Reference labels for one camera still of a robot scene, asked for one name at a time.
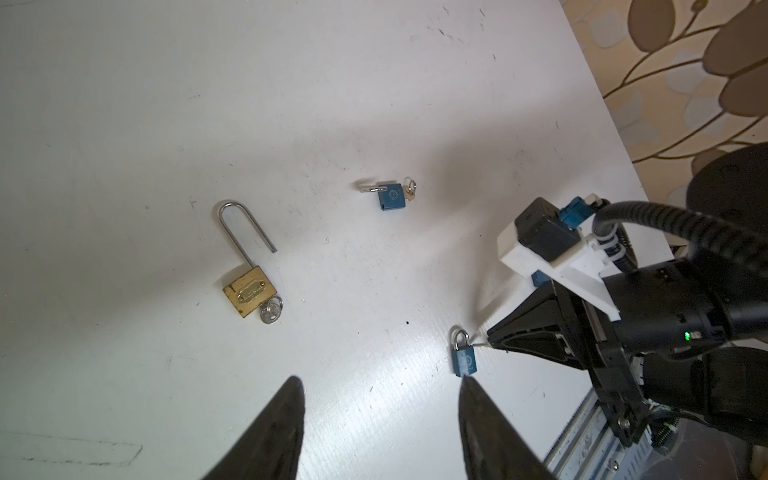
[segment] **leaf pattern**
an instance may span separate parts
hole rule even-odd
[[[743,73],[768,58],[768,2],[753,3],[730,19],[704,50],[704,70],[721,77]]]
[[[633,0],[627,26],[632,41],[641,51],[652,52],[664,47],[674,31],[672,0]]]
[[[768,116],[768,63],[731,78],[720,92],[720,106],[740,117]]]

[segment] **white plastic mount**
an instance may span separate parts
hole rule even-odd
[[[584,237],[581,228],[577,231],[579,242],[554,261],[548,262],[518,242],[518,229],[511,223],[496,239],[498,258],[518,275],[527,278],[528,282],[533,282],[531,275],[540,270],[604,312],[612,322],[619,320],[619,311],[600,277],[600,272],[611,262],[598,247],[592,233]]]

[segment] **black cable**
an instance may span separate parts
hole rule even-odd
[[[667,443],[667,440],[677,431],[677,423],[680,421],[680,417],[667,420],[661,425],[654,423],[648,424],[650,427],[650,446],[658,449]]]
[[[679,410],[657,410],[656,412],[650,413],[647,417],[641,420],[641,423],[639,425],[640,430],[645,430],[645,428],[650,425],[651,423],[656,422],[657,420],[664,420],[664,419],[688,419],[693,420],[694,422],[698,422],[701,425],[711,427],[709,423],[707,423],[706,420],[700,419],[699,417],[695,416],[692,413],[688,412],[681,412]]]
[[[611,202],[609,202],[608,200],[605,200],[604,198],[601,198],[600,200],[592,204],[592,207],[596,211],[600,211],[601,209],[607,207],[610,204]],[[618,243],[616,245],[613,245],[612,247],[606,248],[605,254],[608,255],[609,257],[617,255],[621,252],[621,246],[624,246],[624,255],[614,260],[614,265],[624,273],[637,272],[637,258],[634,255],[634,248],[632,248],[632,242],[629,241],[629,235],[627,235],[627,231],[624,229],[624,225],[619,223],[617,225],[615,235],[611,236],[610,238],[598,240],[598,243],[600,245],[605,245],[606,243],[612,243],[614,242],[614,238],[618,240]]]
[[[671,205],[628,201],[600,208],[592,231],[606,237],[621,222],[672,233],[768,278],[768,240],[735,223]]]

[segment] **white table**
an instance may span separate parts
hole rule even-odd
[[[292,374],[301,478],[465,478],[448,334],[521,294],[496,236],[537,196],[644,198],[556,0],[5,3],[0,431],[43,436],[2,478],[198,478]],[[356,190],[405,176],[404,210]],[[233,220],[273,325],[221,292],[228,198],[278,248]],[[587,376],[477,359],[543,457]]]

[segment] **wallpaper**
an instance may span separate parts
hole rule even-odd
[[[768,141],[768,0],[561,0],[652,201]]]

